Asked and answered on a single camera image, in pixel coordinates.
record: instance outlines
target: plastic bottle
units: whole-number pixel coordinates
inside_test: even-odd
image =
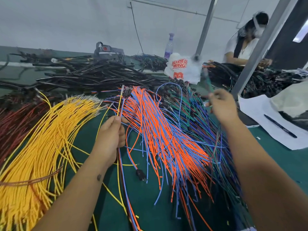
[[[170,55],[173,53],[173,37],[174,33],[169,33],[169,42],[166,45],[164,58],[169,59]]]

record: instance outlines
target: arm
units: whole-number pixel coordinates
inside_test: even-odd
[[[120,118],[109,118],[100,128],[91,154],[33,231],[88,230],[107,169],[116,148],[125,144]]]
[[[225,54],[227,63],[232,63],[232,64],[239,65],[239,66],[247,64],[248,62],[247,59],[234,58],[233,55],[234,55],[233,52],[228,52]]]
[[[306,230],[306,194],[240,121],[232,95],[225,90],[214,94],[210,95],[213,112],[226,130],[244,199],[257,230]]]

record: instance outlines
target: purple label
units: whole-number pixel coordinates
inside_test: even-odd
[[[164,58],[170,58],[170,53],[168,53],[168,52],[165,52],[165,56],[164,56]]]

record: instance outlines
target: white shirt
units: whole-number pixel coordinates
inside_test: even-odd
[[[241,50],[240,54],[238,55],[238,58],[241,59],[249,59],[253,49],[255,48],[257,42],[259,41],[259,39],[253,39],[251,42],[249,42],[249,44],[246,46],[246,48],[244,50]],[[226,46],[226,50],[225,50],[225,54],[232,52],[234,53],[235,47],[237,45],[237,33],[228,41],[227,46]],[[224,54],[224,60],[223,62],[227,62],[227,58]]]

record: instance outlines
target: woman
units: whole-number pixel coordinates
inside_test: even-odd
[[[246,65],[268,21],[269,16],[266,13],[254,14],[253,18],[228,41],[224,62]],[[262,63],[270,65],[272,60],[264,59]]]

